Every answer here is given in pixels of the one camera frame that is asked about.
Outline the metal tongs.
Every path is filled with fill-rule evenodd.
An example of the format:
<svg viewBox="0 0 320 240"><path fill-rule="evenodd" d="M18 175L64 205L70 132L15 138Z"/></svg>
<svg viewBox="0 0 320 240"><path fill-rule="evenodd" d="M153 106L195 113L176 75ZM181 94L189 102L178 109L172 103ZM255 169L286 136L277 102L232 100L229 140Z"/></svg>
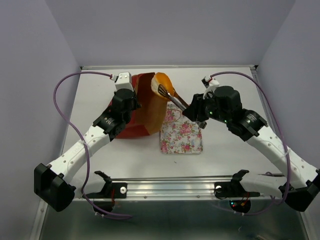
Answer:
<svg viewBox="0 0 320 240"><path fill-rule="evenodd" d="M178 107L182 111L182 115L186 118L188 118L190 121L196 123L201 129L205 129L207 126L206 121L199 121L196 120L192 115L190 115L186 110L189 107L189 104L186 103L185 100L182 99L182 97L179 96L179 94L174 90L174 96L171 96L166 89L160 85L158 87L158 92L164 96L165 98L170 99L170 102L172 102L176 107Z"/></svg>

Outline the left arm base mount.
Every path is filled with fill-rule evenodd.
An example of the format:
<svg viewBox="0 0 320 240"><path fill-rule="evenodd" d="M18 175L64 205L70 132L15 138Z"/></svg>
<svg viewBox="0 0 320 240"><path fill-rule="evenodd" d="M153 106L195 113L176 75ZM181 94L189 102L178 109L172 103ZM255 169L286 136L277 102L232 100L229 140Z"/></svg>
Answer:
<svg viewBox="0 0 320 240"><path fill-rule="evenodd" d="M113 220L127 220L132 216L124 213L112 212L116 200L126 199L128 184L114 182L110 176L98 170L94 172L97 182L89 182L84 188L82 197L92 206L96 216Z"/></svg>

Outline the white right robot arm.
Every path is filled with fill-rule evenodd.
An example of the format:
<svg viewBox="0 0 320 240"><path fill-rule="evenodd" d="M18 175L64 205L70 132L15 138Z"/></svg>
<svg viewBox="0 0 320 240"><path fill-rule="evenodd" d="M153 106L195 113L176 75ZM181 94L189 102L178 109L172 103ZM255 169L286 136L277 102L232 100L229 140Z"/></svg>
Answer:
<svg viewBox="0 0 320 240"><path fill-rule="evenodd" d="M213 119L245 143L262 153L282 176L240 170L230 181L218 182L218 198L258 197L261 194L284 199L298 212L304 212L320 192L320 170L291 150L253 110L242 107L240 93L221 86L208 96L195 94L182 114L192 122Z"/></svg>

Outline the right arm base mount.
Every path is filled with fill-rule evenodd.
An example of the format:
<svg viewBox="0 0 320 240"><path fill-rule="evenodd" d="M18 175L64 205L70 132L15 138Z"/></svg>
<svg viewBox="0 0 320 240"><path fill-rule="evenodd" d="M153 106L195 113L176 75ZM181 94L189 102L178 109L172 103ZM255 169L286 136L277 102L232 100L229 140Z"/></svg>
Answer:
<svg viewBox="0 0 320 240"><path fill-rule="evenodd" d="M252 205L250 197L259 197L261 195L256 191L246 191L240 184L240 181L248 173L248 170L242 169L235 173L230 181L214 183L214 196L219 200L231 198L229 205L236 214L250 215L249 210Z"/></svg>

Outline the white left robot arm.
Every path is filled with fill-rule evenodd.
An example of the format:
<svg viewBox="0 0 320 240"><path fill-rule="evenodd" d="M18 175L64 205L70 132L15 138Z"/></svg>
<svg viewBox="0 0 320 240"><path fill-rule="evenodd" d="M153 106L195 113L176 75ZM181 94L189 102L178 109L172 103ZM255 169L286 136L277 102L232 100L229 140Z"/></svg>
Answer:
<svg viewBox="0 0 320 240"><path fill-rule="evenodd" d="M45 165L40 163L33 174L34 193L57 212L66 209L76 196L71 181L90 157L115 139L131 120L132 112L140 107L133 90L115 91L108 106L85 134L63 155Z"/></svg>

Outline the aluminium front mounting rail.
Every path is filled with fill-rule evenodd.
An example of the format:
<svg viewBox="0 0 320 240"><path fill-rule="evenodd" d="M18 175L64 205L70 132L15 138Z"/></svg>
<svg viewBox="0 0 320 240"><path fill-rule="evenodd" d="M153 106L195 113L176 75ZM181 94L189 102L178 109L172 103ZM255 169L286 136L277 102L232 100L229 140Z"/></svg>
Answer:
<svg viewBox="0 0 320 240"><path fill-rule="evenodd" d="M208 177L173 177L173 178L123 178L114 182L127 183L127 197L116 201L209 201L219 200L214 195L215 182L229 182L231 176ZM282 197L279 187L286 178L280 175L267 176L249 174L243 188L260 193L260 198Z"/></svg>

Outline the orange round fake bread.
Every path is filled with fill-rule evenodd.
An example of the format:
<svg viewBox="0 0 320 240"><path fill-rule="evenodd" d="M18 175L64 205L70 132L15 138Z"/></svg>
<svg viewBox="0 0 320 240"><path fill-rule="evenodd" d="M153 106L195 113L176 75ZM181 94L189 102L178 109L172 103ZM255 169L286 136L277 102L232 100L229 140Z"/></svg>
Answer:
<svg viewBox="0 0 320 240"><path fill-rule="evenodd" d="M160 97L161 99L170 102L171 100L169 98L166 98L164 96L162 96L159 92L158 92L158 88L159 86L163 86L165 88L165 90L171 95L174 96L175 94L175 90L173 87L173 84L170 80L170 78L168 77L167 74L163 73L163 72L157 72L154 74L154 76L151 79L151 83L150 83L150 87L152 92L157 96Z"/></svg>

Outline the floral rectangular tray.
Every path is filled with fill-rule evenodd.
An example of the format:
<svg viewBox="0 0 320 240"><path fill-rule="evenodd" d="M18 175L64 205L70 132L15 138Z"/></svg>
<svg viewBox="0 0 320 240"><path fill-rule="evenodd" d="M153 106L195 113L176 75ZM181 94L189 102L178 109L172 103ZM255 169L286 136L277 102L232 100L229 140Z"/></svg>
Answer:
<svg viewBox="0 0 320 240"><path fill-rule="evenodd" d="M171 155L200 154L203 151L200 127L183 116L182 111L172 103L166 107L160 128L160 151Z"/></svg>

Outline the red paper bag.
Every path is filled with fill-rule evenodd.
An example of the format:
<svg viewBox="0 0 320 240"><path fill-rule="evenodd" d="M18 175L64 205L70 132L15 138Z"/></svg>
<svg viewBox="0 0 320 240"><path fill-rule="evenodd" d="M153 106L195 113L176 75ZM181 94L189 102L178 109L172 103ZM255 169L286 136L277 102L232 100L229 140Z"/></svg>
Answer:
<svg viewBox="0 0 320 240"><path fill-rule="evenodd" d="M163 72L140 73L132 76L132 85L137 94L140 108L132 112L130 122L116 137L117 139L133 139L146 137L160 131L164 122L168 100L151 88L152 79L156 78L169 93L173 93L170 78Z"/></svg>

